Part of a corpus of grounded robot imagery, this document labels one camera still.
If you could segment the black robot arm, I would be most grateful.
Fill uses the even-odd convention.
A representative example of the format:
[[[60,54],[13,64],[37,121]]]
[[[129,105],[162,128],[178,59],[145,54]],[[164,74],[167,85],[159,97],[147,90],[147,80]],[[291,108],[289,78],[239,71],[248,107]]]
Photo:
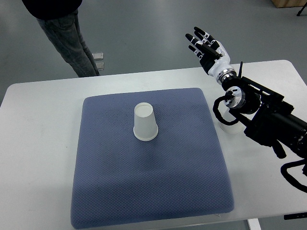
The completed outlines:
[[[307,187],[288,173],[298,166],[303,167],[303,175],[307,173],[306,122],[292,115],[294,107],[283,100],[284,96],[243,77],[241,72],[223,68],[216,78],[225,95],[214,102],[215,117],[226,126],[242,123],[247,137],[273,148],[280,159],[286,157],[283,145],[287,146],[301,159],[284,164],[281,174],[290,185],[306,192]]]

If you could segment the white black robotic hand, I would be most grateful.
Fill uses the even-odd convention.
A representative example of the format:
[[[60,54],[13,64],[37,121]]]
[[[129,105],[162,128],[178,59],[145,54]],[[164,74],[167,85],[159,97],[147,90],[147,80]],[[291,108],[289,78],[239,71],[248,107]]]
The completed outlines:
[[[194,27],[194,35],[185,34],[185,37],[190,42],[189,49],[197,56],[207,75],[214,77],[219,84],[227,77],[236,76],[226,49],[209,33]]]

